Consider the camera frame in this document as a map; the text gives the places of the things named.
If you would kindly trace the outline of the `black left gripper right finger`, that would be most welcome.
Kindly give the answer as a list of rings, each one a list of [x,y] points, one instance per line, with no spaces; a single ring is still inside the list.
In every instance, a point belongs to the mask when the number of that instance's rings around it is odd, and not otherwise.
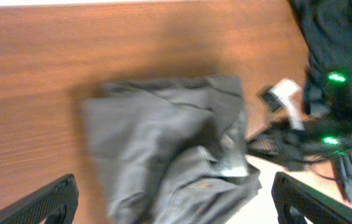
[[[352,224],[352,209],[284,172],[277,172],[271,190],[282,224]]]

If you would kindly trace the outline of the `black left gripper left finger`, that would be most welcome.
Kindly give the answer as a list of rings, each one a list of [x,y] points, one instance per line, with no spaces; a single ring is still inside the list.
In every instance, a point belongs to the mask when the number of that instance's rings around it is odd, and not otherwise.
[[[67,224],[74,221],[79,191],[66,174],[0,210],[0,224]]]

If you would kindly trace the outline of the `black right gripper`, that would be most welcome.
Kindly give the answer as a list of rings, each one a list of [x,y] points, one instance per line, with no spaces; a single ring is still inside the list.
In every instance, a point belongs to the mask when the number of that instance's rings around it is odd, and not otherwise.
[[[303,122],[294,129],[287,119],[271,122],[247,141],[248,154],[301,171],[347,155],[348,143],[340,121],[322,118]]]

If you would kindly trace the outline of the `grey shorts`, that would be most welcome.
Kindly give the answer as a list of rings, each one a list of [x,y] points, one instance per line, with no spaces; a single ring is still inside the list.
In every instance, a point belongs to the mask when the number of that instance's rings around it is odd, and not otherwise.
[[[226,223],[261,188],[238,77],[107,82],[81,108],[113,223]]]

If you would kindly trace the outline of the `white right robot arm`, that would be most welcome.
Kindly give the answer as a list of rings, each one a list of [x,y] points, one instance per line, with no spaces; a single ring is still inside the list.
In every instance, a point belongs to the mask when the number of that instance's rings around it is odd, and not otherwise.
[[[324,85],[330,114],[307,121],[273,121],[248,139],[248,154],[290,171],[331,161],[336,169],[333,181],[352,202],[352,63],[329,71]]]

